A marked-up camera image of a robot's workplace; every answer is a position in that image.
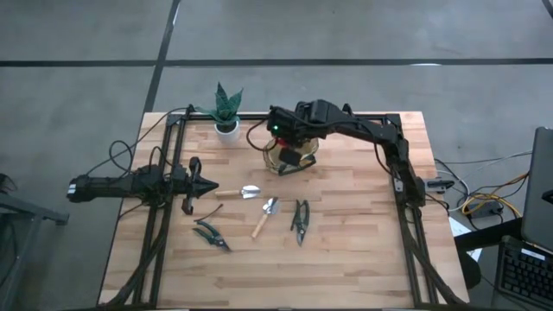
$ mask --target flower pot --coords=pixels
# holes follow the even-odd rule
[[[238,123],[238,121],[236,121],[233,127],[225,127],[217,124],[215,124],[214,127],[215,132],[217,132],[217,136],[222,143],[234,143],[240,138],[240,124]]]

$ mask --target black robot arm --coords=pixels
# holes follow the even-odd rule
[[[147,165],[125,177],[89,177],[80,175],[69,183],[67,198],[73,203],[87,202],[96,198],[139,198],[145,205],[160,206],[168,197],[185,194],[185,202],[219,186],[216,182],[200,176],[201,162],[192,157],[188,164],[190,174],[178,164],[172,174],[164,175],[157,165]],[[191,211],[185,206],[185,212]]]
[[[424,206],[424,182],[415,175],[409,160],[409,142],[395,124],[376,124],[355,117],[349,105],[340,110],[325,100],[300,102],[295,111],[271,106],[267,130],[281,143],[301,147],[312,138],[326,138],[328,134],[340,133],[382,146],[386,165],[393,177],[404,187],[404,203]],[[293,149],[283,149],[281,160],[298,165],[301,155]]]

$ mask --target concrete floor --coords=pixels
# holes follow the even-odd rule
[[[0,0],[0,60],[155,60],[170,5]],[[168,59],[548,57],[552,29],[539,0],[182,0]],[[111,141],[136,139],[152,73],[0,67],[0,171],[18,184],[17,195],[71,213],[66,227],[43,226],[19,309],[95,304],[120,201],[73,205],[65,191],[107,157]],[[522,65],[165,68],[154,111],[211,105],[218,81],[229,91],[245,88],[243,111],[314,98],[357,111],[423,111],[435,156],[470,161],[530,149],[536,127],[553,127],[552,74],[551,66]],[[504,182],[529,160],[492,166],[468,182]],[[465,175],[476,167],[454,169]],[[447,198],[453,203],[456,194]],[[524,191],[512,202],[523,209]],[[495,256],[485,250],[480,260],[490,280]],[[491,304],[485,283],[470,295],[475,305]]]

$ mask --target pruning shears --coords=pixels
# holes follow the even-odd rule
[[[296,212],[294,213],[292,225],[290,226],[291,231],[294,230],[294,225],[296,226],[297,244],[302,246],[305,232],[309,226],[309,203],[307,200],[304,200],[302,203],[296,200]]]
[[[231,251],[231,248],[228,247],[225,240],[223,239],[223,236],[221,236],[221,234],[217,230],[215,230],[215,228],[213,228],[208,223],[203,222],[201,220],[197,221],[197,224],[206,227],[206,229],[208,229],[211,232],[212,235],[208,234],[203,230],[200,230],[200,228],[192,228],[192,230],[194,230],[195,232],[200,234],[203,238],[205,238],[210,245],[215,245],[217,247],[220,247],[221,249],[223,249],[223,251],[228,251],[228,252]]]

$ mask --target wooden table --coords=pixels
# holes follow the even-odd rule
[[[147,113],[140,135],[161,116]],[[434,178],[423,114],[401,112],[401,117],[416,173]],[[182,198],[177,197],[158,307],[412,307],[391,182],[375,159],[373,145],[339,134],[329,136],[320,140],[316,165],[278,177],[265,168],[262,154],[245,140],[245,132],[253,123],[242,122],[240,141],[226,148],[219,143],[212,122],[188,122],[183,166],[191,156],[198,156],[203,164],[201,175],[217,181],[218,190],[254,184],[262,188],[262,198],[217,200],[211,192],[195,200],[194,215],[186,216],[180,209]],[[134,168],[148,164],[151,149],[161,145],[163,125],[161,122],[137,145]],[[251,138],[263,146],[270,133],[262,126]],[[250,234],[262,216],[261,207],[271,196],[280,198],[280,212],[271,215],[257,239],[252,240]],[[311,205],[302,247],[296,242],[296,233],[289,230],[296,199],[309,200]],[[122,212],[137,203],[125,200]],[[208,222],[224,236],[233,250],[230,254],[210,246],[191,230],[193,219],[210,213],[219,203],[224,207]],[[112,298],[136,268],[147,215],[145,207],[119,221],[99,302]],[[454,292],[468,301],[444,209],[429,201],[423,208],[423,224],[433,265]],[[417,270],[427,301],[422,269]],[[149,277],[151,273],[147,275],[145,297]]]

